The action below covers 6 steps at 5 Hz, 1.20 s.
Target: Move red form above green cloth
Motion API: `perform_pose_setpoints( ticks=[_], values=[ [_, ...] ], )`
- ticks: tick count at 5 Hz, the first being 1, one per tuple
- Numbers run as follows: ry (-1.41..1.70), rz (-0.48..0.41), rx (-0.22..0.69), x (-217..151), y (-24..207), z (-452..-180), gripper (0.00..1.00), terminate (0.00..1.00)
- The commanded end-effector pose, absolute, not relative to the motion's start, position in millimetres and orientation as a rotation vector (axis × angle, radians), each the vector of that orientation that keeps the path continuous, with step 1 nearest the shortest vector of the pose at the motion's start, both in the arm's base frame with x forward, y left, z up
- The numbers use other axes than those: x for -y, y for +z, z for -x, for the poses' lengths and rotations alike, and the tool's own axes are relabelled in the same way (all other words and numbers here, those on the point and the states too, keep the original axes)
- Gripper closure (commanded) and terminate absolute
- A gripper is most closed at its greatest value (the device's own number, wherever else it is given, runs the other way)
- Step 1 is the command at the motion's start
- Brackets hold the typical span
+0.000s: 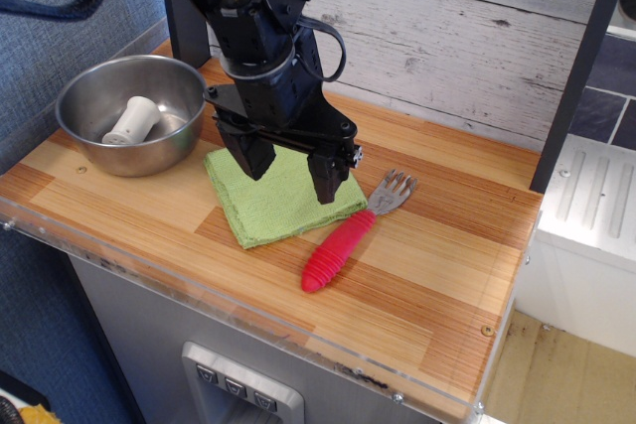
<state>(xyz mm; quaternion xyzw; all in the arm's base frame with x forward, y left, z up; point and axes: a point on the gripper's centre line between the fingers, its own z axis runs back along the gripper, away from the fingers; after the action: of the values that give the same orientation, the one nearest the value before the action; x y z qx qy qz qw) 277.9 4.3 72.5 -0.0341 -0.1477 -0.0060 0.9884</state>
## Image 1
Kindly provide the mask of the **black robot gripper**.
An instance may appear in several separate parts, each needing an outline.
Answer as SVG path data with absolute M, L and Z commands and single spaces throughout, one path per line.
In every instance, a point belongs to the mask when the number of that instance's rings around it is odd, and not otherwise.
M 231 84 L 210 86 L 205 100 L 226 148 L 241 170 L 258 181 L 275 159 L 274 147 L 305 153 L 318 202 L 332 204 L 362 149 L 357 126 L 332 106 L 322 90 L 317 42 L 303 26 L 270 64 L 240 64 L 221 57 Z

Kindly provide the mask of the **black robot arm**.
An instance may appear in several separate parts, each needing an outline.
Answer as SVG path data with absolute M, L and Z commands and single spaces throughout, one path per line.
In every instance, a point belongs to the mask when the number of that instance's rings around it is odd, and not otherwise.
M 324 82 L 339 74 L 323 72 L 314 33 L 338 33 L 303 15 L 309 1 L 190 0 L 215 33 L 222 68 L 233 81 L 206 100 L 240 168 L 259 180 L 275 146 L 302 152 L 318 201 L 330 204 L 361 149 L 355 123 L 323 94 Z

